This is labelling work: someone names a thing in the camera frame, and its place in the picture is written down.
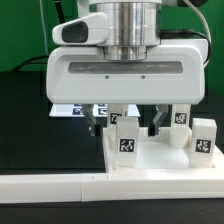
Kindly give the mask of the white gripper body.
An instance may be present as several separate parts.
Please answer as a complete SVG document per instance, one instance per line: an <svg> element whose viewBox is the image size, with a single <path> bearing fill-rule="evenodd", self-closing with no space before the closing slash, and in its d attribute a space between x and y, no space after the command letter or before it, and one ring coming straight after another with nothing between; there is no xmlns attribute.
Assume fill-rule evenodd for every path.
<svg viewBox="0 0 224 224"><path fill-rule="evenodd" d="M108 61L100 47L59 47L48 60L54 104L197 104L205 95L200 45L163 43L144 61Z"/></svg>

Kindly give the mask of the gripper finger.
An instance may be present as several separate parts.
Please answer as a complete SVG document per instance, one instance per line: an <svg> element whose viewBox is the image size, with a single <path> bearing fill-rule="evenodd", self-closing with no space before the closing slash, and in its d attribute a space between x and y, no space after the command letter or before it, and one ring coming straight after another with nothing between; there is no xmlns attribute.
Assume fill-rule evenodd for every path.
<svg viewBox="0 0 224 224"><path fill-rule="evenodd" d="M89 131L92 136L100 136L101 135L101 123L96 119L93 115L93 105L92 104L83 104L82 112L84 114L85 119L89 124Z"/></svg>
<svg viewBox="0 0 224 224"><path fill-rule="evenodd" d="M148 136L156 136L159 134L160 125L168 114L169 106L167 104L157 105L156 110L157 114L148 127Z"/></svg>

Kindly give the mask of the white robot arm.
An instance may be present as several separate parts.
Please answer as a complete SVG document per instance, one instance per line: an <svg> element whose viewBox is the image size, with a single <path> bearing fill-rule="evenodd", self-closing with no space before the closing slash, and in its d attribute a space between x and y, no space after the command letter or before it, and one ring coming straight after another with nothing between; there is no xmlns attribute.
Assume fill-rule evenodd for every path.
<svg viewBox="0 0 224 224"><path fill-rule="evenodd" d="M46 90L54 104L82 106L90 133L101 134L95 104L155 105L150 134L172 104L194 105L205 94L211 35L162 30L163 5L189 7L198 17L208 0L77 0L79 17L52 31L58 47L47 63Z"/></svg>

